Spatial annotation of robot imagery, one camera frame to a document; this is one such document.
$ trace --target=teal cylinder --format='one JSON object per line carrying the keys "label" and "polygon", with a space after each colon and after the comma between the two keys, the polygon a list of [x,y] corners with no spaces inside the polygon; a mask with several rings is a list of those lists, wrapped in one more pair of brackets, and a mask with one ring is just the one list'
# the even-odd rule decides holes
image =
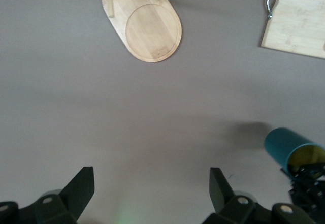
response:
{"label": "teal cylinder", "polygon": [[302,165],[325,163],[325,148],[286,128],[272,130],[265,138],[268,154],[291,176]]}

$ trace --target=gray surface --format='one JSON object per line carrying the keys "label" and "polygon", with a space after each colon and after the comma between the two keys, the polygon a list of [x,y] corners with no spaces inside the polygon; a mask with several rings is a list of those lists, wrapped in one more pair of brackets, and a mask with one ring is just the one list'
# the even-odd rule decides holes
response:
{"label": "gray surface", "polygon": [[20,206],[94,166],[79,221],[201,223],[210,167],[267,208],[289,181],[263,140],[323,143],[325,61],[259,47],[264,0],[170,0],[178,50],[125,49],[101,0],[0,0],[0,200]]}

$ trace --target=wooden board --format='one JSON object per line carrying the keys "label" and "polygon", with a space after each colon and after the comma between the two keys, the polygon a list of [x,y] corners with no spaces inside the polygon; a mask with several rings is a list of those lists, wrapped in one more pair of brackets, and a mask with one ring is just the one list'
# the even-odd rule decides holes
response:
{"label": "wooden board", "polygon": [[262,47],[325,58],[325,0],[276,0]]}
{"label": "wooden board", "polygon": [[110,0],[102,3],[119,37],[137,59],[158,62],[177,49],[182,26],[168,0],[113,0],[113,7]]}

